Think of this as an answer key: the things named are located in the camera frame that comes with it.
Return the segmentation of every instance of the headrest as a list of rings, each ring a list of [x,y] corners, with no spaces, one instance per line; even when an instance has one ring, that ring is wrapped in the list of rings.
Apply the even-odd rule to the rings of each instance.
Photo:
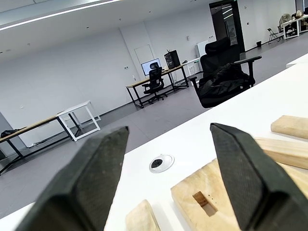
[[[153,70],[153,69],[159,68],[158,62],[155,62],[155,63],[150,64],[150,68],[151,68],[152,70]]]
[[[221,51],[225,51],[231,45],[230,38],[225,37],[216,42],[211,42],[206,44],[205,51],[206,54],[212,55],[216,53],[220,53]]]

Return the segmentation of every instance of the doorway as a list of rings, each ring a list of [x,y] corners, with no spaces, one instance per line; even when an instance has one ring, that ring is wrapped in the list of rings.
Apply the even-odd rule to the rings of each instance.
[[[216,39],[229,37],[231,45],[238,44],[245,52],[242,25],[237,1],[223,0],[210,5]]]

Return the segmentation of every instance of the folding chair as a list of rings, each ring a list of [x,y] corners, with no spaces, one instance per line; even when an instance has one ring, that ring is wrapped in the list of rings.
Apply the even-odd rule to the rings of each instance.
[[[277,34],[279,34],[279,32],[274,33],[274,32],[272,31],[271,28],[269,28],[268,31],[269,31],[269,33],[270,33],[268,44],[269,44],[269,42],[270,42],[273,38],[276,39],[277,42],[280,41],[280,37],[277,36]]]

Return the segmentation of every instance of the desk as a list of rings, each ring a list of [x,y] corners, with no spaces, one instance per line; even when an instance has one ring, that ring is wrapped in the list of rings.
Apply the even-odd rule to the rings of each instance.
[[[21,130],[15,132],[15,133],[9,135],[9,136],[6,136],[6,137],[4,137],[4,138],[1,138],[1,139],[0,139],[0,143],[5,142],[5,141],[8,142],[8,144],[14,149],[14,151],[17,153],[18,156],[17,156],[13,161],[11,161],[10,163],[8,163],[3,169],[1,169],[1,170],[0,170],[0,174],[1,174],[2,172],[4,172],[5,170],[7,170],[10,166],[12,166],[13,164],[15,164],[16,162],[18,162],[18,161],[20,161],[20,160],[22,160],[22,159],[24,159],[24,158],[26,158],[26,157],[28,157],[28,156],[31,156],[31,155],[33,155],[33,154],[35,154],[35,153],[37,153],[37,152],[39,152],[39,151],[41,151],[41,150],[43,150],[43,149],[45,149],[45,148],[48,148],[48,147],[50,147],[50,146],[52,146],[52,145],[54,145],[54,144],[56,144],[56,143],[58,143],[58,142],[61,142],[61,141],[65,140],[65,139],[67,139],[67,138],[71,138],[73,141],[77,141],[77,140],[79,140],[79,139],[81,139],[81,138],[83,138],[83,137],[85,137],[85,136],[87,136],[87,135],[90,135],[91,133],[93,133],[93,132],[95,132],[95,131],[100,130],[100,127],[99,127],[98,124],[96,123],[96,120],[94,119],[93,115],[91,114],[91,112],[90,112],[88,106],[91,106],[92,109],[94,110],[94,108],[93,108],[93,106],[92,106],[92,104],[91,104],[91,102],[90,102],[90,100],[89,100],[89,101],[86,101],[86,102],[84,102],[84,103],[78,104],[78,105],[76,105],[76,106],[74,106],[74,107],[68,108],[68,109],[66,109],[65,111],[59,112],[58,114],[56,114],[56,115],[54,115],[54,116],[51,116],[51,117],[49,117],[48,119],[39,121],[39,122],[37,122],[37,123],[35,123],[35,124],[33,124],[33,125],[30,125],[30,126],[28,126],[28,127],[25,127],[25,128],[23,128],[23,129],[21,129]],[[79,120],[78,120],[78,118],[76,117],[74,111],[77,110],[77,109],[79,109],[79,108],[82,108],[82,107],[85,107],[85,108],[86,108],[87,112],[89,113],[91,119],[93,120],[93,122],[94,122],[94,124],[95,124],[95,126],[96,126],[96,129],[94,129],[94,130],[92,130],[92,131],[89,131],[89,132],[87,132],[87,133],[85,133],[85,134],[82,134],[82,135],[76,137],[77,133],[78,133],[79,131],[81,131],[80,127],[82,126],[82,124],[79,122]],[[73,121],[73,123],[75,124],[75,126],[77,127],[77,132],[76,132],[75,134],[73,134],[73,132],[72,132],[71,129],[68,127],[68,125],[66,124],[65,120],[63,119],[63,116],[64,116],[64,115],[69,115],[69,117],[71,118],[71,120]],[[27,155],[22,155],[21,152],[20,152],[20,151],[13,145],[13,143],[10,141],[11,138],[14,138],[14,137],[16,137],[16,136],[19,136],[19,135],[21,135],[21,134],[23,134],[23,133],[25,133],[25,132],[28,132],[28,131],[30,131],[30,130],[33,130],[33,129],[35,129],[35,128],[41,127],[41,126],[43,126],[43,125],[45,125],[45,124],[48,124],[48,123],[50,123],[50,122],[52,122],[52,121],[54,121],[54,120],[57,120],[57,121],[60,123],[61,127],[64,129],[64,131],[67,133],[68,136],[63,137],[63,138],[61,138],[61,139],[59,139],[59,140],[57,140],[57,141],[55,141],[55,142],[52,142],[52,143],[50,143],[50,144],[48,144],[48,145],[46,145],[46,146],[44,146],[44,147],[42,147],[42,148],[39,148],[39,149],[37,149],[37,150],[35,150],[35,151],[33,151],[33,152],[27,154]]]
[[[289,62],[286,66],[287,68],[295,65],[295,64],[308,64],[308,54],[305,54],[295,60],[293,60],[292,62]]]
[[[171,90],[165,91],[164,93],[167,93],[167,92],[170,92],[170,91],[172,91],[172,90],[179,89],[179,88],[188,88],[188,87],[189,87],[188,81],[187,81],[187,77],[186,77],[186,75],[185,75],[185,71],[184,71],[184,68],[183,68],[183,67],[184,67],[184,65],[180,65],[180,66],[178,66],[178,67],[175,67],[175,68],[172,68],[172,69],[169,69],[169,70],[166,70],[166,71],[163,71],[163,72],[162,72],[162,76],[165,76],[165,75],[168,75],[168,76],[169,76],[169,79],[170,79],[170,82],[171,82],[171,86],[172,86],[172,89],[171,89]],[[173,80],[172,80],[171,75],[170,75],[171,72],[174,72],[174,71],[179,70],[179,69],[182,70],[182,73],[183,73],[183,75],[184,75],[184,80],[185,80],[185,83],[186,83],[186,85],[184,85],[184,86],[175,86],[175,85],[174,85],[175,83],[173,83]],[[144,108],[143,104],[149,101],[149,100],[142,101],[141,98],[139,97],[139,94],[138,94],[137,90],[136,90],[136,87],[137,87],[137,86],[140,86],[140,85],[142,85],[142,84],[144,84],[144,83],[147,83],[147,82],[149,82],[149,81],[150,81],[150,78],[146,78],[146,79],[144,79],[144,80],[142,80],[142,81],[140,81],[140,82],[137,82],[137,83],[134,83],[134,84],[132,84],[132,85],[126,86],[126,89],[127,89],[128,93],[129,93],[129,95],[130,95],[130,97],[131,97],[131,100],[133,101],[133,103],[134,103],[135,106],[140,107],[140,108]],[[132,96],[132,94],[131,94],[131,92],[130,92],[130,90],[129,90],[129,89],[131,89],[131,88],[134,89],[134,92],[135,92],[135,94],[136,94],[136,96],[137,96],[137,100],[139,101],[139,104],[137,104],[137,103],[136,103],[136,100],[133,98],[133,96]]]
[[[27,132],[27,131],[33,130],[33,129],[38,128],[38,127],[41,127],[41,126],[43,126],[43,125],[45,125],[45,124],[48,124],[48,123],[50,123],[50,122],[52,122],[52,121],[54,121],[54,120],[57,120],[57,121],[60,123],[61,127],[64,129],[64,131],[67,133],[68,136],[63,137],[63,138],[61,138],[61,139],[59,139],[59,140],[57,140],[57,141],[55,141],[55,142],[53,142],[53,143],[50,143],[50,144],[48,144],[48,145],[46,145],[46,146],[44,146],[44,147],[42,147],[42,148],[39,148],[39,149],[37,149],[37,150],[35,150],[35,151],[33,151],[33,152],[27,154],[27,155],[22,155],[21,152],[20,152],[20,151],[13,145],[13,143],[10,141],[10,139],[13,138],[13,137],[15,137],[15,136],[19,136],[19,135],[21,135],[21,134],[23,134],[23,133],[25,133],[25,132]],[[43,150],[43,149],[45,149],[45,148],[48,148],[48,147],[50,147],[50,146],[52,146],[52,145],[54,145],[54,144],[56,144],[56,143],[58,143],[58,142],[61,142],[61,141],[65,140],[65,139],[67,139],[67,138],[72,138],[72,137],[70,136],[70,134],[69,134],[67,128],[63,125],[63,123],[61,122],[61,120],[59,119],[59,117],[58,117],[57,115],[52,116],[52,117],[49,117],[48,119],[39,121],[39,122],[37,122],[37,123],[35,123],[35,124],[33,124],[33,125],[30,125],[30,126],[28,126],[28,127],[25,127],[25,128],[23,128],[23,129],[17,131],[17,132],[15,132],[15,133],[13,133],[13,134],[11,134],[11,135],[9,135],[9,136],[6,136],[6,137],[1,138],[1,139],[0,139],[0,143],[5,142],[5,141],[8,142],[8,144],[14,149],[14,151],[17,153],[18,156],[17,156],[13,161],[11,161],[10,163],[8,163],[3,169],[1,169],[0,174],[1,174],[2,172],[4,172],[5,170],[7,170],[10,166],[12,166],[13,164],[15,164],[16,162],[18,162],[18,161],[20,161],[20,160],[22,160],[22,159],[24,159],[24,158],[26,158],[26,157],[28,157],[28,156],[31,156],[31,155],[33,155],[33,154],[35,154],[35,153],[37,153],[37,152],[39,152],[39,151],[41,151],[41,150]]]
[[[308,18],[308,15],[303,15],[303,17],[299,18],[299,19],[295,19],[295,20],[291,20],[289,22],[286,22],[286,23],[283,23],[281,24],[281,27],[283,28],[283,38],[284,40],[286,39],[290,39],[290,38],[294,38],[294,37],[298,37],[300,33],[303,33],[303,32],[307,32],[308,30],[303,30],[301,31],[301,26],[300,26],[300,21],[301,20],[304,20]],[[285,31],[285,27],[291,23],[296,23],[296,26],[297,26],[297,34],[296,35],[293,35],[293,36],[290,36],[290,37],[287,37],[286,36],[286,31]]]
[[[57,116],[59,117],[59,119],[61,120],[62,124],[66,127],[67,132],[70,134],[70,136],[72,137],[72,139],[73,139],[74,141],[77,141],[77,140],[79,140],[79,139],[81,139],[81,138],[83,138],[83,137],[85,137],[85,136],[88,136],[88,135],[90,135],[90,134],[92,134],[92,133],[94,133],[94,132],[96,132],[96,131],[101,130],[100,126],[98,126],[98,124],[96,123],[96,120],[95,120],[94,116],[92,115],[91,111],[89,110],[89,106],[91,106],[92,109],[94,110],[94,107],[92,106],[91,101],[88,100],[88,101],[86,101],[86,102],[84,102],[84,103],[80,103],[80,104],[78,104],[78,105],[76,105],[76,106],[70,107],[70,108],[66,109],[65,111],[63,111],[63,112],[58,113],[58,115],[57,115]],[[65,122],[65,120],[64,120],[64,118],[63,118],[63,116],[64,116],[64,115],[69,115],[69,117],[70,117],[71,120],[74,122],[74,124],[76,125],[76,127],[78,128],[78,131],[79,131],[79,130],[80,130],[80,127],[79,127],[79,126],[82,126],[82,124],[81,124],[80,121],[78,120],[78,118],[77,118],[77,116],[75,115],[75,112],[74,112],[74,111],[77,110],[77,109],[79,109],[79,108],[83,108],[83,107],[87,110],[87,112],[88,112],[89,116],[91,117],[93,123],[95,124],[96,128],[93,129],[93,130],[91,130],[91,131],[89,131],[89,132],[87,132],[87,133],[85,133],[85,134],[82,134],[82,135],[76,137],[76,133],[73,134],[73,132],[71,131],[71,129],[70,129],[70,128],[68,127],[68,125],[66,124],[66,122]]]
[[[308,117],[308,99],[303,97],[307,92],[308,78],[303,75],[307,66],[294,65],[125,154],[105,230],[125,231],[126,214],[143,199],[152,205],[162,231],[190,230],[172,200],[170,188],[216,158],[210,123],[234,126],[254,137],[294,141],[272,133],[270,125],[281,115]],[[173,155],[174,165],[165,172],[153,174],[149,163],[160,154]],[[11,214],[13,224],[8,224],[6,218],[1,219],[0,230],[11,231],[7,227],[16,227],[24,215]]]
[[[199,62],[199,60],[201,59],[201,57],[199,57],[199,58],[196,58],[196,59],[192,59],[192,60],[189,60],[187,63],[184,63],[184,64],[182,64],[183,66],[187,66],[187,65],[189,65],[189,64],[194,64],[194,63],[197,63],[197,62]],[[190,67],[188,66],[188,74],[189,74],[189,76],[191,76],[192,74],[191,74],[191,70],[190,70]]]

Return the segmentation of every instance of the black bag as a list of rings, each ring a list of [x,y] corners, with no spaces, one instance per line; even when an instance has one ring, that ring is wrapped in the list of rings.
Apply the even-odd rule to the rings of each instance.
[[[1,133],[1,138],[7,137],[17,131],[19,131],[20,129],[15,129],[15,130],[5,130],[3,133]]]

